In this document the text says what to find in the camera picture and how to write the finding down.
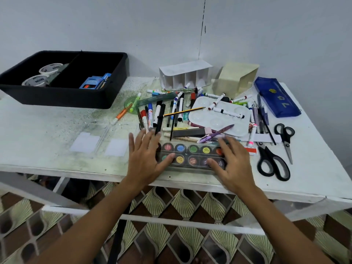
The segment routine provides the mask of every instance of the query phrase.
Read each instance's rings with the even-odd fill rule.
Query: blue pencil case
[[[301,111],[275,78],[258,77],[254,82],[258,92],[277,118],[295,117]]]

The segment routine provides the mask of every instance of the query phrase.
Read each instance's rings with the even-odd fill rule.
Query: white wall
[[[260,64],[352,164],[352,0],[206,0],[200,58]]]
[[[352,0],[0,0],[0,72],[40,50],[122,51],[132,76],[205,59],[260,64],[352,164]]]

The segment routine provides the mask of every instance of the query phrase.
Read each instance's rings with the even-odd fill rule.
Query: white tape roll
[[[39,73],[49,76],[57,72],[61,66],[63,66],[63,64],[61,63],[53,63],[50,65],[46,65],[46,66],[43,66],[41,69],[39,69]]]
[[[46,78],[47,75],[35,75],[33,77],[30,77],[26,79],[24,82],[22,82],[23,86],[37,86],[37,87],[44,87],[46,85]]]

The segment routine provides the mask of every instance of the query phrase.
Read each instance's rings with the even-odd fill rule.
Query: orange pen
[[[133,105],[133,103],[130,103],[129,106],[127,106],[124,110],[122,110],[122,111],[116,116],[116,118],[114,118],[114,120],[112,121],[112,125],[115,125],[116,122],[118,122],[118,121],[127,113],[127,110],[129,110],[132,105]]]

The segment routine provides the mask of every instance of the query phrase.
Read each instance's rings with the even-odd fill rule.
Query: paint set
[[[190,144],[165,142],[159,145],[156,152],[157,162],[163,161],[170,153],[175,153],[174,161],[171,166],[181,166],[188,168],[210,169],[207,159],[214,159],[220,167],[226,168],[226,161],[221,147],[205,144]]]

